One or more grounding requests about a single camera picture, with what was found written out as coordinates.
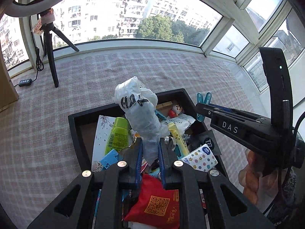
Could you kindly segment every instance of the black tray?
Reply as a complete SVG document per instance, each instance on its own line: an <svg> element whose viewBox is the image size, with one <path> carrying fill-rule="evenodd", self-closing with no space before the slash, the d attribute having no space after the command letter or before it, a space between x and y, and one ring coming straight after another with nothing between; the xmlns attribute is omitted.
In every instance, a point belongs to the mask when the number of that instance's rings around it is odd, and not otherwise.
<svg viewBox="0 0 305 229"><path fill-rule="evenodd" d="M183 107L184 113L186 115L190 115L193 118L197 118L197 113L195 112L195 105L185 89L175 89L171 91L165 91L165 92L157 93L156 95L158 97L158 104L175 100L179 103L179 105ZM86 146L83 140L84 135L82 134L81 127L84 125L97 123L100 115L118 117L124 114L125 113L120 108L120 106L116 103L113 103L68 116L75 153L82 171L91 170L91 159L92 159L96 126L94 131L92 132L91 140L89 141L89 143L86 144ZM200 134L202 132L208 131L206 125L203 122L199 122L197 120L191 125L190 128L192 129L194 134ZM225 170L225 166L222 162L221 157L220 156L215 156L215 157L218 161L216 168L225 177L228 177L228 174Z"/></svg>

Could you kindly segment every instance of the power strip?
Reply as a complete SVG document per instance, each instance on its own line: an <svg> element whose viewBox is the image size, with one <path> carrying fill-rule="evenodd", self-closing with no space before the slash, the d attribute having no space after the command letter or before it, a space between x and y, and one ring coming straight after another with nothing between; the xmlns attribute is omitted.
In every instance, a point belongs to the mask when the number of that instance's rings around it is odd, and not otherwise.
<svg viewBox="0 0 305 229"><path fill-rule="evenodd" d="M19 87L23 87L23 86L30 86L32 84L32 79L26 79L26 80L21 80L19 82Z"/></svg>

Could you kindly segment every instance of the lime green lotion bottle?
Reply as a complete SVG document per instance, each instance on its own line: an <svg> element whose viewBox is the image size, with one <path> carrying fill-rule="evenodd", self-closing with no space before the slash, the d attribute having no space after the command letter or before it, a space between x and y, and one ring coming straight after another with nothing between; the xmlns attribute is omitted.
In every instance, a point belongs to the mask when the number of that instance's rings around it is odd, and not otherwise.
<svg viewBox="0 0 305 229"><path fill-rule="evenodd" d="M117 117L106 144L105 155L112 149L120 152L126 147L128 147L128 120Z"/></svg>

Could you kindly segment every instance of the red bag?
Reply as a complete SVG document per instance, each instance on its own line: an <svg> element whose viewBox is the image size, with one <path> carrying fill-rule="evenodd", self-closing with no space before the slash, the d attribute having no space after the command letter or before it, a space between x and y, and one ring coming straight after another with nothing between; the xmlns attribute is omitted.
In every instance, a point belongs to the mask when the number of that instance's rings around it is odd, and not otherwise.
<svg viewBox="0 0 305 229"><path fill-rule="evenodd" d="M179 191L165 190L160 180L144 174L138 202L124 220L161 229L178 229L180 226Z"/></svg>

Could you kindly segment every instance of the qr code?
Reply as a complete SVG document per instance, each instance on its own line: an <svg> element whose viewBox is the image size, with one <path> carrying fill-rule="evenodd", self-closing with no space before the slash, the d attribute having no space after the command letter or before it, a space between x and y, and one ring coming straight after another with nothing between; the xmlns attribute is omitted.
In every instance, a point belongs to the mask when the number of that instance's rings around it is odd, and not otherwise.
<svg viewBox="0 0 305 229"><path fill-rule="evenodd" d="M169 203L169 198L162 198L151 195L149 203L144 212L164 216Z"/></svg>

